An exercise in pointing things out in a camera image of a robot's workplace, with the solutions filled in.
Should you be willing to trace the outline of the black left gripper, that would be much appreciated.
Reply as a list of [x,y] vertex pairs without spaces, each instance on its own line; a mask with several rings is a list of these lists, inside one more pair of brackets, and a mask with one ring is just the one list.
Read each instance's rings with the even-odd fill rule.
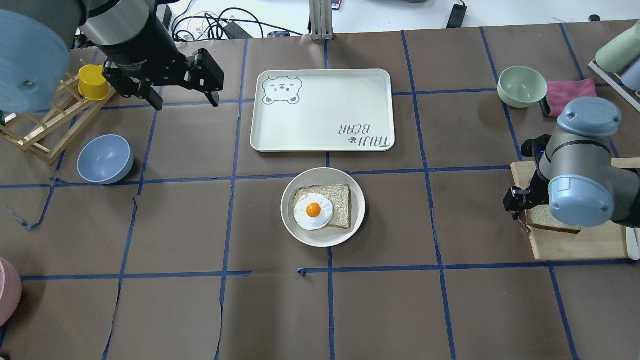
[[159,20],[147,20],[140,32],[126,42],[104,45],[103,53],[114,67],[103,68],[103,77],[123,98],[145,100],[161,111],[163,99],[154,86],[178,86],[206,96],[219,107],[225,73],[205,48],[185,56]]

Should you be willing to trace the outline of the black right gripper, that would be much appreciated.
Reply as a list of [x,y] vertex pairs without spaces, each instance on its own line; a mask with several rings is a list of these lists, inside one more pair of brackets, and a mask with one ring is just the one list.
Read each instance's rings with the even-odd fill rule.
[[543,134],[535,139],[528,139],[521,144],[519,152],[523,158],[532,158],[534,160],[535,172],[526,189],[511,186],[506,191],[503,198],[503,208],[514,220],[519,220],[521,213],[526,210],[549,205],[548,186],[550,180],[540,174],[539,165],[545,156],[550,139],[551,135]]

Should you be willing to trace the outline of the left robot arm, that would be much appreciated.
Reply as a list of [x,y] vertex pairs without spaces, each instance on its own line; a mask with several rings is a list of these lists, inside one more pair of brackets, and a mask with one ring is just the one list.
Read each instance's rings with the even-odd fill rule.
[[124,98],[163,107],[156,87],[201,92],[213,107],[224,72],[208,50],[186,56],[157,17],[158,0],[3,0],[0,108],[46,109],[70,66],[77,31],[105,54],[107,82]]

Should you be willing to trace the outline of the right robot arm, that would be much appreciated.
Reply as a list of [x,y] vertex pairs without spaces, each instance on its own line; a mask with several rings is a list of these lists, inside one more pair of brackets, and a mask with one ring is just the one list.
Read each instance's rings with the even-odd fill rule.
[[622,113],[609,100],[583,96],[570,101],[552,135],[522,143],[535,173],[529,187],[513,186],[503,199],[506,212],[517,218],[524,210],[546,205],[569,226],[595,227],[611,221],[627,228],[640,225],[638,168],[611,163],[610,138]]

